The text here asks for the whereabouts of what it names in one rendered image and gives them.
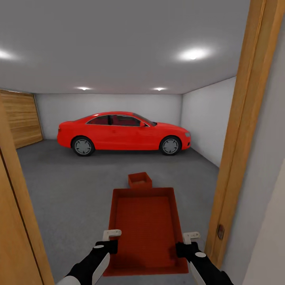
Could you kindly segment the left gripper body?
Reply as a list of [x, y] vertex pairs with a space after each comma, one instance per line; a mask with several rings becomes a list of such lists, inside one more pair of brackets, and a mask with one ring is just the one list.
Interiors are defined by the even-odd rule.
[[110, 254], [117, 254], [118, 252], [118, 240], [110, 240], [110, 241], [98, 241], [98, 244], [106, 244], [110, 249]]

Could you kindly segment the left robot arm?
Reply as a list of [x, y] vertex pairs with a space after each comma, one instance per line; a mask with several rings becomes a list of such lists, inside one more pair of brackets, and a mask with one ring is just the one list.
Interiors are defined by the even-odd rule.
[[75, 264], [69, 274], [57, 285], [96, 285], [110, 262], [110, 255], [117, 254], [118, 240], [109, 237], [121, 236], [122, 231], [105, 230], [103, 241], [98, 241], [82, 262]]

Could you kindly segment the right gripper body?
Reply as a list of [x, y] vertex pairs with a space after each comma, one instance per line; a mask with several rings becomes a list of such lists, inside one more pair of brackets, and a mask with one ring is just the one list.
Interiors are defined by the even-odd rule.
[[191, 248], [194, 248], [194, 249], [199, 249], [198, 247], [198, 243], [196, 241], [192, 241], [191, 242], [192, 244], [184, 244], [184, 243], [177, 243], [176, 244], [176, 251], [177, 251], [177, 256], [179, 258], [182, 258], [182, 257], [186, 257], [187, 258], [187, 253], [188, 251], [191, 249]]

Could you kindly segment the storage box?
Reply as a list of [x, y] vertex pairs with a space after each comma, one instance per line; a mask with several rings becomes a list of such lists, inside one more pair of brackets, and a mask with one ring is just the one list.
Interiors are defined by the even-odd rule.
[[[137, 181], [146, 181], [146, 183], [135, 185], [131, 184]], [[128, 175], [128, 184], [131, 188], [152, 188], [152, 180], [148, 176], [147, 172], [140, 172]]]
[[117, 254], [102, 274], [140, 276], [186, 274], [187, 259], [177, 256], [183, 243], [173, 187], [114, 189], [108, 230], [121, 230]]

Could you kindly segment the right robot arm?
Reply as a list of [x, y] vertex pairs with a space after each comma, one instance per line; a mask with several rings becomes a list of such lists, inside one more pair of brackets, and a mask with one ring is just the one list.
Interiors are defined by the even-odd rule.
[[[142, 184], [146, 181], [137, 181], [131, 184]], [[183, 233], [183, 243], [176, 244], [177, 256], [185, 257], [190, 263], [193, 276], [198, 285], [233, 285], [229, 276], [214, 266], [208, 256], [199, 250], [198, 243], [191, 239], [200, 238], [199, 232]]]

